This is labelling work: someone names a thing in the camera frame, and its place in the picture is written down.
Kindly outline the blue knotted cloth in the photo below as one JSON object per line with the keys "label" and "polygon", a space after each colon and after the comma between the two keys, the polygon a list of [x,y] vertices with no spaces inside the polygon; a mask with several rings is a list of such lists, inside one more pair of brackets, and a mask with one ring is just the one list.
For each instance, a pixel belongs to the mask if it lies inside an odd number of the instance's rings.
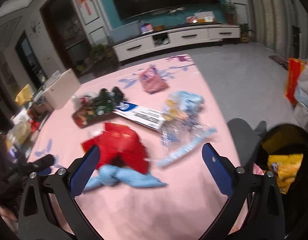
{"label": "blue knotted cloth", "polygon": [[103,165],[98,169],[98,174],[88,180],[83,191],[88,192],[101,186],[115,186],[119,183],[135,188],[157,188],[167,185],[149,172],[142,174],[131,168]]}

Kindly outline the yellow chip bag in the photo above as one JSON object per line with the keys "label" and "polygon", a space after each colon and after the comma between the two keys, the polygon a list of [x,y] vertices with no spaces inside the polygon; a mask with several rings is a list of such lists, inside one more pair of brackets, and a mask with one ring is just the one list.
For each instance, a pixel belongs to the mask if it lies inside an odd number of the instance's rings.
{"label": "yellow chip bag", "polygon": [[280,193],[287,194],[295,181],[302,164],[303,154],[269,155],[266,161],[268,171],[276,178]]}

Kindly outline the red paper box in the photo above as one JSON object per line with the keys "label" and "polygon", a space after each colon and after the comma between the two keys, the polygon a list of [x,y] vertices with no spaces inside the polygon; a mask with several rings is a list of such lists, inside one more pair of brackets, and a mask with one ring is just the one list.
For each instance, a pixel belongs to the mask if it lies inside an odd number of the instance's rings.
{"label": "red paper box", "polygon": [[120,161],[123,165],[142,174],[149,171],[145,146],[141,143],[138,134],[128,126],[104,123],[104,130],[100,135],[81,143],[84,152],[93,145],[100,149],[100,159],[96,169],[103,165],[115,165]]}

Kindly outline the dark green snack bag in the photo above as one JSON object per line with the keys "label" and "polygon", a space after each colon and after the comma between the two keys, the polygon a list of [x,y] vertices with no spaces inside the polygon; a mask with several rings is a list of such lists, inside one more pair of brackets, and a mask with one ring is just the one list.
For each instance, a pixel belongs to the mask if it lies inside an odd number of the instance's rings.
{"label": "dark green snack bag", "polygon": [[98,93],[74,95],[71,98],[74,105],[72,119],[79,128],[88,127],[114,112],[123,99],[124,93],[118,87],[113,87],[112,90],[102,88]]}

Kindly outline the clear plastic packaging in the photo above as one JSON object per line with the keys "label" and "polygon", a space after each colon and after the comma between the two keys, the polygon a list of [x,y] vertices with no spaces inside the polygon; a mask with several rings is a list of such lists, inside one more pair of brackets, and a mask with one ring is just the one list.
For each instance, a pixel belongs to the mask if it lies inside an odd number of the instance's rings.
{"label": "clear plastic packaging", "polygon": [[204,108],[201,95],[176,91],[171,93],[162,109],[165,119],[161,127],[161,144],[165,156],[155,161],[158,167],[167,167],[192,152],[217,129],[201,124],[199,114]]}

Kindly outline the blue white ointment box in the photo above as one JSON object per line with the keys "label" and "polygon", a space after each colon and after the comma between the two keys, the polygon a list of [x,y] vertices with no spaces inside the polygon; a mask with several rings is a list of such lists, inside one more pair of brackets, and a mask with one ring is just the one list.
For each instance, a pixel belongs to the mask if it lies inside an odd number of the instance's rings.
{"label": "blue white ointment box", "polygon": [[122,101],[115,107],[114,113],[137,124],[159,131],[166,119],[160,111]]}

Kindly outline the black trash bin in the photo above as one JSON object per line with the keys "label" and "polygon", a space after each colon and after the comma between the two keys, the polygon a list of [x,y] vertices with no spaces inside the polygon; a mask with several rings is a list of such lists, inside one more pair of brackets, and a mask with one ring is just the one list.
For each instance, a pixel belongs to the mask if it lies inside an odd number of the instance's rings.
{"label": "black trash bin", "polygon": [[255,164],[271,171],[281,193],[287,239],[308,239],[308,132],[277,125],[259,143]]}

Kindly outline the yellow cloth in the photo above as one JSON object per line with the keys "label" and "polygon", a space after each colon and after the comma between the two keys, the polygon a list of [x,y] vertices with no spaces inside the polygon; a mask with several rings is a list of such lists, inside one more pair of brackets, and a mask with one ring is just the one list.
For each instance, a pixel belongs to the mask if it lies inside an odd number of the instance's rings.
{"label": "yellow cloth", "polygon": [[16,95],[15,102],[19,107],[24,105],[26,102],[31,101],[31,98],[34,95],[34,91],[30,84],[27,84],[25,87],[23,87],[22,90]]}

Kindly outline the white storage box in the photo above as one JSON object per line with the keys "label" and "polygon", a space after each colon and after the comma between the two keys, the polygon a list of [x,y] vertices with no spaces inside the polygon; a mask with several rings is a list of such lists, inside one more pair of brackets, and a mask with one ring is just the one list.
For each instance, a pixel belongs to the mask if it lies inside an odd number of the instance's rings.
{"label": "white storage box", "polygon": [[80,86],[81,83],[76,74],[72,69],[68,69],[45,89],[42,94],[52,109],[62,109]]}

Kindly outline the white shopping bag on floor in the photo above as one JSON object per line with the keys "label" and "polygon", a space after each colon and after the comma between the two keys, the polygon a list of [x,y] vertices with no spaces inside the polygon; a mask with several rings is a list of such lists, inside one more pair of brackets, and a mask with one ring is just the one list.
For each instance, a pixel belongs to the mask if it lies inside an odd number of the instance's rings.
{"label": "white shopping bag on floor", "polygon": [[298,103],[304,104],[308,109],[308,64],[297,80],[294,97]]}

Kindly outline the pink patterned tablecloth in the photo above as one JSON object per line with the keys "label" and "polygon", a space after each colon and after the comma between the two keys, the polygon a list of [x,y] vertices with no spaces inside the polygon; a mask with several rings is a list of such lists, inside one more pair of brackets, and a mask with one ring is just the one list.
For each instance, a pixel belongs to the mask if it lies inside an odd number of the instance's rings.
{"label": "pink patterned tablecloth", "polygon": [[[216,100],[190,55],[170,56],[117,71],[84,83],[76,96],[101,89],[119,87],[128,102],[161,111],[168,96],[188,91],[204,99],[198,121],[214,127],[208,139],[218,154],[239,165],[239,158],[229,129]],[[104,239],[198,239],[211,225],[226,202],[202,159],[202,147],[166,168],[155,162],[167,153],[160,134],[114,114],[91,126],[79,128],[68,101],[54,111],[43,125],[29,156],[30,161],[52,154],[53,171],[68,167],[84,154],[82,143],[104,129],[105,122],[130,129],[130,155],[149,159],[149,172],[165,183],[156,189],[137,189],[120,183],[103,186],[76,197],[84,215]]]}

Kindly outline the small pink plastic bag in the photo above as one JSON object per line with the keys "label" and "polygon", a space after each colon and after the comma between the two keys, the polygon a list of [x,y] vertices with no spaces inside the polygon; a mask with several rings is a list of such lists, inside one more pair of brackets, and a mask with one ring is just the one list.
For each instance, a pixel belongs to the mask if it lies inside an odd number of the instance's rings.
{"label": "small pink plastic bag", "polygon": [[159,75],[157,68],[150,66],[139,75],[144,91],[154,94],[169,88],[167,82]]}

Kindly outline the red gift bag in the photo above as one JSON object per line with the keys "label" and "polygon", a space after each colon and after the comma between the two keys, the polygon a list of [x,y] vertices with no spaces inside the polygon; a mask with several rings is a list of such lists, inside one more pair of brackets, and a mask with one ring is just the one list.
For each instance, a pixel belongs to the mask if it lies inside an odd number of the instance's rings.
{"label": "red gift bag", "polygon": [[301,72],[305,69],[306,62],[300,59],[289,58],[288,59],[288,76],[285,87],[285,97],[289,102],[295,106],[297,100],[295,99],[295,90],[297,86],[297,80]]}

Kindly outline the potted plant on floor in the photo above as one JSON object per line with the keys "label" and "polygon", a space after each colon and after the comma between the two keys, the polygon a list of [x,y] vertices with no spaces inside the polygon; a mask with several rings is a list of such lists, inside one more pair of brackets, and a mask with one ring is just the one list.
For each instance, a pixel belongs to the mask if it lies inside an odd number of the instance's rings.
{"label": "potted plant on floor", "polygon": [[240,24],[240,31],[241,31],[240,41],[243,43],[249,43],[251,34],[254,33],[254,31],[249,28],[249,24],[248,23]]}

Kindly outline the white tv cabinet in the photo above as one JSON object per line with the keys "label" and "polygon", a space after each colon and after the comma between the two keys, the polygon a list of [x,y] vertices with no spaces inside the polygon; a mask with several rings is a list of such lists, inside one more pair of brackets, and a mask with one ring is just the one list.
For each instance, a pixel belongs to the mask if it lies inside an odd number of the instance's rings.
{"label": "white tv cabinet", "polygon": [[241,30],[238,25],[199,24],[170,28],[148,33],[113,46],[120,62],[157,51],[203,43],[222,42],[224,39],[238,40]]}

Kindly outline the grey curtain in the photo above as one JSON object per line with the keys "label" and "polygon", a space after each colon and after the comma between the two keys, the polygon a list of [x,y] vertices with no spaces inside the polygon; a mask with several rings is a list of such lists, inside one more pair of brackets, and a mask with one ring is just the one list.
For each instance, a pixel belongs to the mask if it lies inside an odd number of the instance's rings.
{"label": "grey curtain", "polygon": [[248,0],[257,43],[284,59],[294,57],[293,31],[299,31],[299,58],[308,59],[308,13],[299,0]]}

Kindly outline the potted plant on cabinet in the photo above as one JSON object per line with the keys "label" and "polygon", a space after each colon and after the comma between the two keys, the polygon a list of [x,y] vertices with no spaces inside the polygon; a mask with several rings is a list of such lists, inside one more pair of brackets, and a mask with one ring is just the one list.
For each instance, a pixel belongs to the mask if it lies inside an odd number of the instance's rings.
{"label": "potted plant on cabinet", "polygon": [[237,22],[237,10],[234,3],[221,1],[221,10],[225,17],[226,23],[229,25],[236,25]]}

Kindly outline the wall clock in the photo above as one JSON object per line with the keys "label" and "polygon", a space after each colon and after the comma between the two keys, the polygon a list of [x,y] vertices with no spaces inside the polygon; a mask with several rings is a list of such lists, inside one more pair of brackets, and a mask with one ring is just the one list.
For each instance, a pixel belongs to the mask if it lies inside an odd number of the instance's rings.
{"label": "wall clock", "polygon": [[29,26],[29,36],[37,38],[40,35],[41,21],[39,19],[32,20]]}

